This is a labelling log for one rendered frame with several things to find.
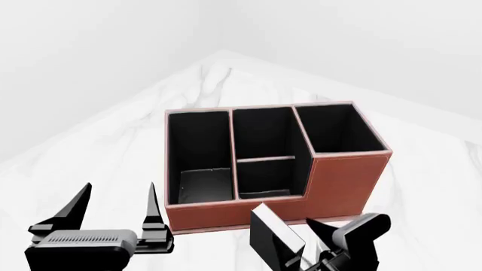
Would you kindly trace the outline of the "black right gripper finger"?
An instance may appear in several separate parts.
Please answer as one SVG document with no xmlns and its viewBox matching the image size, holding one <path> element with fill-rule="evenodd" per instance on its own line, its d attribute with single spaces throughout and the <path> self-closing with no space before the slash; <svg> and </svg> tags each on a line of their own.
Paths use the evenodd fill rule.
<svg viewBox="0 0 482 271">
<path fill-rule="evenodd" d="M 331 225 L 315 221 L 312 218 L 306 218 L 306 223 L 329 250 L 339 250 L 339 247 L 335 245 L 333 241 L 333 233 L 338 230 L 337 227 L 332 227 Z"/>
</svg>

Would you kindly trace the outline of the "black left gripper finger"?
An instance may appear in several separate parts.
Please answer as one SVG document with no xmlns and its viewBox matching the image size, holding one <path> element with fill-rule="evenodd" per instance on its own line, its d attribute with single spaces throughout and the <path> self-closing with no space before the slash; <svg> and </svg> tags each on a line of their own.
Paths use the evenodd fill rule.
<svg viewBox="0 0 482 271">
<path fill-rule="evenodd" d="M 91 190 L 92 184 L 88 182 L 57 214 L 30 226 L 28 232 L 34 235 L 48 235 L 57 230 L 79 230 L 87 210 Z"/>
<path fill-rule="evenodd" d="M 166 241 L 168 227 L 163 222 L 154 183 L 151 182 L 148 191 L 148 206 L 146 217 L 142 223 L 142 238 L 154 241 Z"/>
</svg>

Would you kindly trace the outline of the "black and white box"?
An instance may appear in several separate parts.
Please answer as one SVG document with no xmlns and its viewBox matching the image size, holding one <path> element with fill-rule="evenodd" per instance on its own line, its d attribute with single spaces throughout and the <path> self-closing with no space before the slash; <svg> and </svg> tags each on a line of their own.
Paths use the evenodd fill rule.
<svg viewBox="0 0 482 271">
<path fill-rule="evenodd" d="M 272 271 L 300 271 L 305 241 L 264 203 L 251 210 L 249 244 Z"/>
</svg>

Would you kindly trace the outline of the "brown leather desk caddy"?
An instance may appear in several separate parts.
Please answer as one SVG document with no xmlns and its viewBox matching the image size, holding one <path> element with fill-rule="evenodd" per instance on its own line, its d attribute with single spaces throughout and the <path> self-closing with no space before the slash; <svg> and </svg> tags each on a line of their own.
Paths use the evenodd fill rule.
<svg viewBox="0 0 482 271">
<path fill-rule="evenodd" d="M 391 156 L 352 102 L 168 110 L 164 206 L 174 234 L 247 228 L 261 203 L 290 224 L 346 220 Z"/>
</svg>

